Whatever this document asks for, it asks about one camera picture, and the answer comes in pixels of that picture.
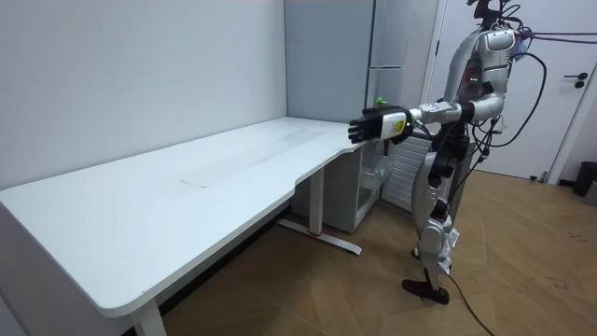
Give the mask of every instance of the yellow label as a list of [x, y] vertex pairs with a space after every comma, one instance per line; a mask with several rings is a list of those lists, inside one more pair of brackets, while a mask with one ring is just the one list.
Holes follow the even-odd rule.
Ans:
[[396, 128], [395, 128], [396, 133], [402, 133], [402, 131], [404, 131], [404, 124], [405, 124], [404, 120], [401, 120], [396, 123]]

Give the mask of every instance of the robot leg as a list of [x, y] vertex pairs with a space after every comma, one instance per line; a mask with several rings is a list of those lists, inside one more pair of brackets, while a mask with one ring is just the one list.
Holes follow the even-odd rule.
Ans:
[[450, 295], [445, 288], [439, 286], [442, 273], [440, 263], [450, 263], [451, 220], [440, 220], [434, 212], [445, 204], [438, 201], [441, 178], [430, 181], [429, 176], [436, 161], [437, 153], [427, 153], [419, 169], [412, 192], [412, 212], [417, 226], [418, 242], [413, 255], [419, 257], [424, 266], [425, 281], [404, 280], [402, 287], [408, 292], [441, 304], [450, 302]]

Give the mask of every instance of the white desk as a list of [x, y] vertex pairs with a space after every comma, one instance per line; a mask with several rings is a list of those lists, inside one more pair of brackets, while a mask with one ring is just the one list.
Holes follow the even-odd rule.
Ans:
[[156, 295], [313, 174], [321, 232], [323, 168], [357, 148], [345, 124], [280, 118], [7, 189], [0, 202], [101, 313], [162, 336]]

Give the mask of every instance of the humanoid robot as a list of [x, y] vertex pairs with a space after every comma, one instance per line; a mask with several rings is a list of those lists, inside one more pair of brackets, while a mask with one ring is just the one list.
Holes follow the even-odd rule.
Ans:
[[[475, 17], [483, 19], [483, 24], [456, 51], [443, 99], [411, 109], [377, 104], [364, 109], [363, 118], [352, 120], [349, 128], [353, 143], [389, 139], [398, 144], [411, 135], [417, 123], [441, 124], [412, 192], [418, 233], [413, 256], [423, 263], [425, 281], [402, 282], [408, 292], [441, 304], [448, 304], [450, 295], [439, 286], [438, 278], [450, 271], [450, 251], [458, 234], [452, 229], [449, 201], [439, 198], [438, 191], [467, 155], [467, 123], [497, 122], [504, 108], [517, 39], [517, 31], [500, 20], [499, 12], [488, 9], [489, 1], [479, 0]], [[475, 2], [468, 0], [469, 5]]]

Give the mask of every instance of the desk foot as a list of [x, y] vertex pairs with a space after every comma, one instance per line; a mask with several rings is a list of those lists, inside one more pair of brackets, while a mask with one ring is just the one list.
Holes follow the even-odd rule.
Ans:
[[325, 233], [320, 233], [319, 235], [313, 235], [313, 234], [311, 234], [309, 232], [309, 229], [307, 229], [304, 226], [299, 225], [299, 224], [297, 224], [295, 222], [287, 220], [287, 219], [280, 219], [280, 220], [278, 220], [278, 224], [280, 224], [280, 225], [282, 225], [284, 227], [287, 227], [288, 229], [292, 229], [294, 231], [298, 231], [300, 233], [304, 233], [304, 234], [306, 234], [308, 236], [311, 236], [311, 237], [313, 237], [315, 239], [319, 239], [320, 241], [324, 241], [326, 243], [329, 243], [329, 244], [335, 245], [337, 247], [343, 248], [343, 249], [345, 249], [346, 251], [348, 251], [350, 253], [356, 254], [357, 256], [360, 255], [361, 252], [363, 251], [363, 249], [361, 247], [359, 247], [359, 246], [357, 246], [355, 244], [345, 242], [345, 241], [343, 241], [341, 239], [338, 239], [336, 237], [332, 237], [332, 236], [327, 235]]
[[155, 299], [134, 311], [131, 314], [131, 320], [137, 336], [167, 336]]

